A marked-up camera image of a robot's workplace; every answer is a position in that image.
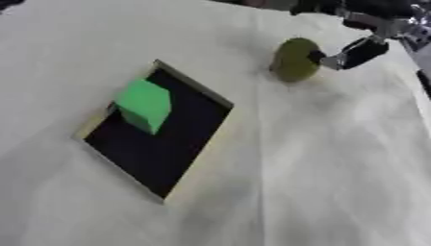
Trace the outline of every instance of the black mat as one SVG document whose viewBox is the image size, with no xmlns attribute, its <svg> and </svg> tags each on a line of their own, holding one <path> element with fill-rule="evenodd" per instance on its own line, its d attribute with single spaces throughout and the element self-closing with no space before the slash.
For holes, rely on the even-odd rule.
<svg viewBox="0 0 431 246">
<path fill-rule="evenodd" d="M 85 141 L 152 192 L 165 198 L 231 108 L 162 69 L 148 81 L 170 91 L 172 112 L 156 135 L 126 123 L 115 110 Z"/>
</svg>

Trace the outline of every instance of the green block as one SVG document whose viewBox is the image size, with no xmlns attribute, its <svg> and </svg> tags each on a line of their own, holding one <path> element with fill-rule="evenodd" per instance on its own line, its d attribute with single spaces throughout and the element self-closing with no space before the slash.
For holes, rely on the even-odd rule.
<svg viewBox="0 0 431 246">
<path fill-rule="evenodd" d="M 169 91 L 144 79 L 127 85 L 114 100 L 127 123 L 155 135 L 170 114 Z"/>
</svg>

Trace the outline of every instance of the white tablecloth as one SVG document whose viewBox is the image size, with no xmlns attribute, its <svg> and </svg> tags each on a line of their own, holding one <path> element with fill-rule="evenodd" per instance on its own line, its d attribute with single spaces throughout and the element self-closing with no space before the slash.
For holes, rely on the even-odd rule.
<svg viewBox="0 0 431 246">
<path fill-rule="evenodd" d="M 1 245 L 429 245 L 431 114 L 402 48 L 292 86 L 266 72 L 287 38 L 336 53 L 362 35 L 327 16 L 198 0 L 7 11 Z M 70 138 L 155 59 L 236 105 L 165 205 Z"/>
</svg>

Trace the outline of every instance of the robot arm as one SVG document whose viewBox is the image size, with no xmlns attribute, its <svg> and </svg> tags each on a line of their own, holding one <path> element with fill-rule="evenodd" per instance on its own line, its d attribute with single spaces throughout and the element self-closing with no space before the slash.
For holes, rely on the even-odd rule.
<svg viewBox="0 0 431 246">
<path fill-rule="evenodd" d="M 22 4 L 25 0 L 0 0 L 0 12 L 13 5 Z"/>
<path fill-rule="evenodd" d="M 405 0 L 300 0 L 291 9 L 293 15 L 322 12 L 339 16 L 343 25 L 370 30 L 369 37 L 347 45 L 335 56 L 322 52 L 310 54 L 312 62 L 335 70 L 350 69 L 368 62 L 389 50 L 387 39 L 397 39 L 415 57 L 431 42 L 431 6 Z"/>
</svg>

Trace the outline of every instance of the white cloth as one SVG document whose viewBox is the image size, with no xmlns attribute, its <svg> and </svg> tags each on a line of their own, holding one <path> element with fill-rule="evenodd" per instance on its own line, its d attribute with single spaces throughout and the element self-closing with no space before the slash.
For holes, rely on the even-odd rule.
<svg viewBox="0 0 431 246">
<path fill-rule="evenodd" d="M 2 245 L 431 243 L 427 102 L 398 45 L 287 86 L 267 73 L 285 39 L 336 53 L 361 33 L 197 0 L 38 0 L 0 34 Z M 155 59 L 235 103 L 163 206 L 70 138 Z"/>
</svg>

